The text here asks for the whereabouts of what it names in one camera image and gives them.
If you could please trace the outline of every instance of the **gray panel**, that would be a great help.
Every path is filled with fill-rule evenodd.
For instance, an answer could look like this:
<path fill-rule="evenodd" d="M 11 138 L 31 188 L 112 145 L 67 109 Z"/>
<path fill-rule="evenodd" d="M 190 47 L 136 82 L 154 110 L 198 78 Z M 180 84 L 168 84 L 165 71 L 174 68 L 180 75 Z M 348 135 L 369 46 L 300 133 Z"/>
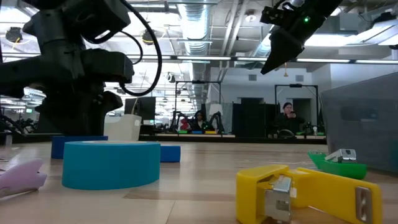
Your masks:
<path fill-rule="evenodd" d="M 398 173 L 398 72 L 321 93 L 329 152 Z"/>

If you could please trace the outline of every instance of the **table surface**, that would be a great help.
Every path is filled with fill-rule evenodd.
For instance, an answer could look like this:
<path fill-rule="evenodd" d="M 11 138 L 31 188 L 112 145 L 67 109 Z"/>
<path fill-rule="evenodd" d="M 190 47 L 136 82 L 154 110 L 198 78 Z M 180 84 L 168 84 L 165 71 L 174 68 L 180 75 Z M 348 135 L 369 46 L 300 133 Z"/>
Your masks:
<path fill-rule="evenodd" d="M 160 180 L 143 187 L 84 191 L 61 185 L 62 160 L 50 159 L 48 143 L 0 148 L 0 169 L 43 158 L 48 174 L 38 191 L 0 199 L 1 223 L 39 224 L 227 224 L 235 219 L 235 176 L 241 169 L 269 164 L 290 168 L 315 166 L 307 151 L 327 146 L 167 142 L 181 145 L 181 163 L 161 164 Z M 382 189 L 383 223 L 398 223 L 398 178 L 369 172 L 367 181 Z M 294 210 L 292 223 L 345 223 L 306 208 Z"/>

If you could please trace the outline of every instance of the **ceiling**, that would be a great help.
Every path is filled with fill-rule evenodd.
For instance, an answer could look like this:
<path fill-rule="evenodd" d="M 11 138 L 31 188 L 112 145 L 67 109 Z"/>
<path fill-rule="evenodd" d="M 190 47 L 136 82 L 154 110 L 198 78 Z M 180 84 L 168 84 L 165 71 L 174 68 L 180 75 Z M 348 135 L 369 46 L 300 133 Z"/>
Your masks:
<path fill-rule="evenodd" d="M 3 0 L 3 7 L 1 8 L 0 13 L 0 40 L 2 51 L 5 53 L 40 53 L 39 45 L 34 36 L 23 34 L 23 40 L 19 44 L 11 43 L 5 39 L 5 33 L 9 30 L 10 27 L 23 27 L 26 22 L 30 20 L 30 15 L 35 13 L 35 9 L 28 8 L 17 8 L 17 1 L 13 0 Z M 155 33 L 158 37 L 160 48 L 163 55 L 185 55 L 186 54 L 186 38 L 184 37 L 184 29 L 182 27 L 182 20 L 180 15 L 178 14 L 179 5 L 175 5 L 176 1 L 169 1 L 171 11 L 170 13 L 163 12 L 151 12 L 154 7 L 159 8 L 162 6 L 162 1 L 130 1 L 133 3 L 133 6 L 136 6 L 142 16 L 150 21 L 150 26 L 155 30 Z M 210 8 L 209 18 L 208 18 L 208 35 L 206 41 L 209 43 L 208 46 L 208 55 L 218 56 L 221 53 L 221 49 L 223 48 L 224 36 L 227 31 L 228 21 L 231 19 L 235 20 L 233 25 L 233 29 L 231 31 L 228 46 L 230 45 L 231 36 L 236 28 L 236 21 L 240 15 L 240 9 L 242 8 L 243 0 L 240 0 L 237 13 L 234 16 L 229 16 L 231 14 L 231 5 L 233 0 L 220 0 L 220 1 L 207 1 L 207 3 L 217 4 L 209 4 Z M 259 22 L 261 17 L 261 11 L 264 6 L 272 6 L 274 1 L 249 1 L 246 6 L 246 9 L 253 9 L 255 19 L 253 21 L 242 20 L 242 23 L 239 28 L 239 32 L 236 36 L 236 41 L 234 41 L 234 45 L 231 48 L 231 55 L 236 54 L 245 54 L 250 55 L 256 47 L 266 38 L 268 30 L 271 28 L 270 25 L 265 25 Z M 361 32 L 364 30 L 363 27 L 369 25 L 368 22 L 365 21 L 364 18 L 358 16 L 359 12 L 369 12 L 379 8 L 387 7 L 396 3 L 396 0 L 388 0 L 388 1 L 380 1 L 380 0 L 367 0 L 367 1 L 343 1 L 340 8 L 345 10 L 347 8 L 352 8 L 349 13 L 349 16 L 354 16 L 351 18 L 355 18 L 357 23 L 357 32 Z M 139 22 L 138 19 L 134 17 L 133 14 L 129 14 L 131 19 L 131 25 L 124 29 L 124 31 L 130 33 L 134 37 L 137 37 L 139 40 L 141 39 L 141 35 L 143 34 L 145 28 Z M 124 36 L 123 34 L 117 34 L 115 37 L 110 39 L 108 42 L 93 45 L 86 43 L 89 48 L 102 48 L 111 51 L 123 52 L 125 54 L 137 55 L 139 53 L 138 47 L 135 45 L 131 39 Z M 148 46 L 145 44 L 141 44 L 144 49 L 144 55 L 155 55 L 155 49 L 153 45 Z M 386 58 L 391 54 L 391 50 L 388 46 L 380 46 L 377 44 L 372 45 L 364 45 L 357 44 L 351 45 L 349 47 L 316 47 L 316 46 L 307 46 L 304 52 L 300 54 L 299 57 L 302 58 L 344 58 L 344 59 L 380 59 Z M 5 62 L 10 62 L 13 60 L 19 60 L 19 58 L 4 58 Z M 134 91 L 145 90 L 150 86 L 154 79 L 156 64 L 149 62 L 142 62 L 134 66 L 134 71 L 136 74 L 133 77 L 133 82 L 128 88 Z M 211 69 L 209 70 L 210 75 L 208 76 L 208 80 L 217 80 L 218 74 L 220 72 L 219 64 L 211 63 L 209 64 Z M 306 75 L 310 74 L 313 68 L 313 64 L 311 63 L 288 63 L 287 65 L 288 73 L 291 73 L 292 76 L 296 75 Z M 259 70 L 247 70 L 244 68 L 234 68 L 233 65 L 226 72 L 225 79 L 223 80 L 224 85 L 256 85 L 256 83 L 248 81 L 249 74 L 259 74 Z M 280 73 L 285 73 L 284 68 L 282 67 L 279 71 L 275 71 L 270 75 L 263 77 L 258 75 L 257 77 L 260 79 L 264 79 L 266 83 L 270 83 L 272 85 L 274 82 L 282 82 L 280 77 Z M 162 114 L 170 114 L 172 110 L 174 110 L 174 89 L 175 84 L 170 83 L 167 79 L 170 75 L 173 75 L 177 81 L 190 81 L 192 80 L 192 65 L 189 62 L 178 62 L 178 63 L 164 63 L 162 69 L 162 76 L 159 80 L 159 83 L 156 87 L 156 91 L 153 92 L 152 96 L 159 97 L 159 111 L 162 111 Z M 131 96 L 125 95 L 120 91 L 117 91 L 118 85 L 115 83 L 107 83 L 107 90 L 113 91 L 123 98 L 130 98 Z M 178 106 L 183 108 L 187 108 L 187 111 L 193 112 L 198 109 L 198 105 L 205 101 L 205 98 L 198 97 L 198 92 L 206 93 L 206 85 L 202 85 L 197 88 L 194 88 L 191 84 L 187 84 L 184 86 L 182 95 L 180 97 L 181 100 L 185 100 L 185 102 L 181 102 Z M 35 104 L 40 103 L 43 96 L 36 94 L 28 94 L 25 96 L 25 101 L 33 101 Z M 2 101 L 2 105 L 16 105 L 19 101 L 11 99 L 11 101 L 5 102 Z"/>

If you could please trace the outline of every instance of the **person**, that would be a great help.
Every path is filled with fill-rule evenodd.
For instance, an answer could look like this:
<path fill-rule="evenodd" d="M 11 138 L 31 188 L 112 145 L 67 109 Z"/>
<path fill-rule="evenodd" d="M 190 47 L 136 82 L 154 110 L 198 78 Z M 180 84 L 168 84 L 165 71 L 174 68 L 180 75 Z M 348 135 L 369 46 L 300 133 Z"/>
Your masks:
<path fill-rule="evenodd" d="M 276 117 L 276 125 L 279 130 L 288 129 L 289 131 L 296 134 L 300 131 L 300 124 L 303 124 L 305 120 L 296 115 L 293 111 L 293 105 L 289 102 L 283 106 L 284 112 L 278 114 Z"/>
<path fill-rule="evenodd" d="M 193 123 L 192 130 L 194 131 L 204 130 L 206 125 L 206 118 L 203 116 L 202 111 L 197 111 L 195 113 L 195 117 L 192 123 Z"/>

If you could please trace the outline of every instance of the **pink object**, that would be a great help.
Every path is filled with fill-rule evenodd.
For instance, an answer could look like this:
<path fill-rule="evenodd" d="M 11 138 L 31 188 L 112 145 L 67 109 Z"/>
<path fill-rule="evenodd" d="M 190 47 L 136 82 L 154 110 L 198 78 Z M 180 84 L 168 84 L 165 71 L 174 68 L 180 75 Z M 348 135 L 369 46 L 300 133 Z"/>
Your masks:
<path fill-rule="evenodd" d="M 23 192 L 38 190 L 44 185 L 46 174 L 39 173 L 42 159 L 16 165 L 0 175 L 0 198 Z"/>

